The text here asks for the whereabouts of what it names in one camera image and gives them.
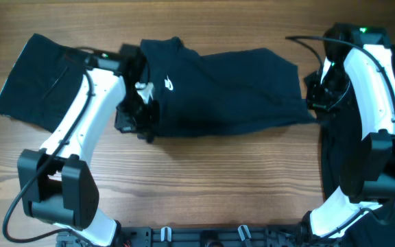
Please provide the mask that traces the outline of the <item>dark t-shirt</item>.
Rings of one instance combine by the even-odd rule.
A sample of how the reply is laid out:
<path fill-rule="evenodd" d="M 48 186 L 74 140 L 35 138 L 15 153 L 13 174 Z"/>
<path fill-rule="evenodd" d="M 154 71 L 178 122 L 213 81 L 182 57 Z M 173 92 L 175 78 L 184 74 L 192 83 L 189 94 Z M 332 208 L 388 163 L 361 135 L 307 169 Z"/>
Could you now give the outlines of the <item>dark t-shirt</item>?
<path fill-rule="evenodd" d="M 246 134 L 311 124 L 301 97 L 298 68 L 267 48 L 206 56 L 178 37 L 142 40 L 153 84 L 157 137 Z"/>

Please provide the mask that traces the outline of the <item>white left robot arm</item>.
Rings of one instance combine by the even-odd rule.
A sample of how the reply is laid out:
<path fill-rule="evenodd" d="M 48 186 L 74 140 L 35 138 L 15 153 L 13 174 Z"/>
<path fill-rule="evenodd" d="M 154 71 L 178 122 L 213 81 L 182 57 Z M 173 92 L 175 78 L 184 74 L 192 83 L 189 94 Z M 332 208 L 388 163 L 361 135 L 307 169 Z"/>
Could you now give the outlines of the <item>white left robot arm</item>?
<path fill-rule="evenodd" d="M 147 64 L 140 47 L 117 54 L 91 49 L 83 60 L 82 84 L 63 120 L 39 150 L 23 150 L 17 168 L 21 190 L 3 220 L 3 235 L 18 203 L 26 216 L 53 224 L 55 234 L 80 246 L 124 246 L 121 224 L 99 209 L 99 190 L 90 171 L 95 146 L 109 116 L 115 128 L 153 138 L 156 112 L 138 83 Z"/>

